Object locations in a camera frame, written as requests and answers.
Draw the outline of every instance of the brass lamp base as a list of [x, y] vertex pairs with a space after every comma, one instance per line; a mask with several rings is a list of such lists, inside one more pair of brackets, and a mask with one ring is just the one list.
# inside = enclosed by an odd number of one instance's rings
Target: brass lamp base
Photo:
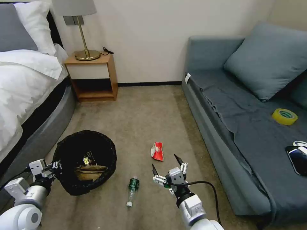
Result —
[[88, 54], [86, 55], [85, 50], [77, 51], [75, 52], [75, 58], [79, 61], [91, 61], [100, 57], [100, 53], [96, 50], [88, 50]]

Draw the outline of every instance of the lamp shade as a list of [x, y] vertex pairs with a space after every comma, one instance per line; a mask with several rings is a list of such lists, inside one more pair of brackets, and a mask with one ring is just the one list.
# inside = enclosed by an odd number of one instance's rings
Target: lamp shade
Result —
[[54, 12], [61, 16], [82, 16], [97, 13], [93, 0], [52, 0]]

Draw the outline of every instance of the green bottle label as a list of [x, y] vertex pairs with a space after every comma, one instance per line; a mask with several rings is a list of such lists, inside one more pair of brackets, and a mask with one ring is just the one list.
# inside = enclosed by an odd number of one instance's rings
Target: green bottle label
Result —
[[130, 179], [130, 182], [129, 182], [128, 188], [129, 188], [130, 190], [131, 190], [131, 189], [138, 190], [139, 185], [140, 185], [140, 181], [139, 181], [138, 179], [131, 178], [131, 179]]

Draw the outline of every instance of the white wall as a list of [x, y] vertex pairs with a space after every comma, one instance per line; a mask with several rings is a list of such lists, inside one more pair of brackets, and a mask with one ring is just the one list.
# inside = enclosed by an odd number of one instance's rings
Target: white wall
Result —
[[[119, 82], [180, 81], [189, 36], [245, 36], [274, 1], [95, 0], [83, 31], [89, 48], [115, 52]], [[67, 52], [83, 49], [78, 27], [55, 21]]]
[[293, 29], [307, 30], [307, 0], [277, 0], [268, 21]]

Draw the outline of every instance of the red chip bag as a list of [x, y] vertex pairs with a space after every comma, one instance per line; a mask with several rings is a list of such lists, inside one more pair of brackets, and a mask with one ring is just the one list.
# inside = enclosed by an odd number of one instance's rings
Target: red chip bag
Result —
[[155, 160], [163, 161], [162, 142], [155, 142], [151, 148], [151, 157]]

